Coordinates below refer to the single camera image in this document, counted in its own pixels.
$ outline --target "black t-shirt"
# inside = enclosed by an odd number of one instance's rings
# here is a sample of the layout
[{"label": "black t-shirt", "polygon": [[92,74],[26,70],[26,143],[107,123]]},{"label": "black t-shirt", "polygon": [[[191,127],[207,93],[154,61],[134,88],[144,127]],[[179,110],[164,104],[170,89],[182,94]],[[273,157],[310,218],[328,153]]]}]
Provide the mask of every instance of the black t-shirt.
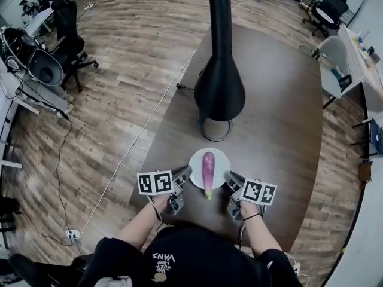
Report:
[{"label": "black t-shirt", "polygon": [[104,238],[78,287],[118,276],[129,276],[133,287],[302,287],[283,252],[270,249],[254,259],[200,228],[165,228],[144,253],[122,240]]}]

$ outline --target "white plate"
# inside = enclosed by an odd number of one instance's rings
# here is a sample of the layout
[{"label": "white plate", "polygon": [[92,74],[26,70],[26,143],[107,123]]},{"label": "white plate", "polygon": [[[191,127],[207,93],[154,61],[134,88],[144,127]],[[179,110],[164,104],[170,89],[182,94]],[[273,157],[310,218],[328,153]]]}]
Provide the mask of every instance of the white plate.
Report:
[{"label": "white plate", "polygon": [[213,189],[215,189],[221,187],[225,183],[224,173],[225,171],[230,171],[229,159],[227,158],[225,153],[220,150],[206,148],[196,152],[189,161],[189,165],[193,169],[193,174],[190,176],[190,180],[195,186],[203,189],[202,158],[206,152],[212,152],[215,158],[213,179]]}]

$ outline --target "black office chair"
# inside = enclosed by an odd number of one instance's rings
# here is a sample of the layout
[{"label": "black office chair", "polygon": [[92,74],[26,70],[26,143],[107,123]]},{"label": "black office chair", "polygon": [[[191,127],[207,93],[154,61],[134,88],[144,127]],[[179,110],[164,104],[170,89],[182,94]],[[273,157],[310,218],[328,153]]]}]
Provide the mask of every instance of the black office chair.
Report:
[{"label": "black office chair", "polygon": [[319,20],[319,23],[312,20],[311,17],[310,19],[303,19],[303,23],[310,22],[317,27],[312,36],[315,36],[316,31],[320,30],[325,37],[329,37],[328,28],[338,30],[341,23],[339,19],[346,11],[348,11],[347,0],[322,0],[312,9],[312,15]]},{"label": "black office chair", "polygon": [[21,254],[12,255],[8,262],[17,277],[30,287],[69,287],[77,286],[91,257],[92,254],[76,257],[69,266],[33,262]]},{"label": "black office chair", "polygon": [[77,18],[77,5],[76,2],[71,0],[54,0],[51,5],[54,10],[54,23],[57,29],[56,48],[49,53],[60,63],[65,77],[63,79],[62,87],[73,75],[76,81],[77,90],[79,93],[83,88],[78,80],[77,71],[89,65],[98,67],[98,62],[91,60],[85,62],[87,58],[86,52],[83,51],[85,42],[77,34],[76,18]]}]

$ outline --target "electrical outlet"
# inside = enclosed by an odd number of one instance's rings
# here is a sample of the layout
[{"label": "electrical outlet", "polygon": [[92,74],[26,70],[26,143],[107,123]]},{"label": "electrical outlet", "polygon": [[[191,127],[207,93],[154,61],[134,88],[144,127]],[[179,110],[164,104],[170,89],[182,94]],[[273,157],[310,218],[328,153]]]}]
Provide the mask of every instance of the electrical outlet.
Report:
[{"label": "electrical outlet", "polygon": [[80,238],[80,231],[79,230],[66,230],[65,231],[67,238],[69,239],[79,239]]},{"label": "electrical outlet", "polygon": [[299,275],[300,273],[300,263],[297,262],[295,265],[294,265],[294,272],[296,275]]}]

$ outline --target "chair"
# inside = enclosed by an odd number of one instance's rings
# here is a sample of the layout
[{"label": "chair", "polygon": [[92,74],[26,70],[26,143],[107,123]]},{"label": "chair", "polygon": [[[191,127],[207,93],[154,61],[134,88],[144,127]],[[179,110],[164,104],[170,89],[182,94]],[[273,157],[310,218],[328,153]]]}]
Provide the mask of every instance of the chair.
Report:
[{"label": "chair", "polygon": [[347,0],[322,0],[318,5],[314,5],[312,15],[314,15],[319,23],[310,19],[303,19],[303,23],[309,22],[316,26],[312,36],[315,36],[317,30],[320,30],[325,37],[329,37],[328,28],[338,30],[340,25],[340,17],[348,10]]},{"label": "chair", "polygon": [[[299,45],[298,50],[311,54],[311,49],[305,45]],[[320,71],[322,89],[330,96],[329,101],[323,106],[328,107],[335,99],[342,96],[342,92],[352,83],[351,73],[347,62],[346,45],[336,36],[324,40],[311,56],[315,59],[320,57]]]},{"label": "chair", "polygon": [[368,126],[369,128],[366,128],[366,133],[368,133],[368,139],[365,138],[362,141],[354,142],[350,146],[356,146],[356,145],[366,145],[368,146],[368,151],[370,144],[372,145],[373,149],[375,150],[374,153],[369,153],[361,156],[361,158],[368,159],[370,156],[374,155],[380,155],[383,156],[383,129],[379,127],[379,124],[376,123],[376,120],[373,118],[369,121],[362,122],[360,124],[356,124],[352,128],[360,127],[360,126]]},{"label": "chair", "polygon": [[85,46],[84,39],[77,34],[76,3],[71,0],[54,0],[51,7],[54,10],[53,15],[57,28],[58,42],[56,47],[52,51],[49,51],[49,53],[60,63],[65,74],[62,87],[64,87],[73,75],[77,90],[81,93],[83,88],[78,79],[77,71],[89,65],[93,65],[97,68],[99,64],[95,60],[85,62],[88,55],[83,51]]},{"label": "chair", "polygon": [[30,287],[77,286],[91,257],[76,257],[70,266],[41,264],[21,254],[12,255],[8,262]]}]

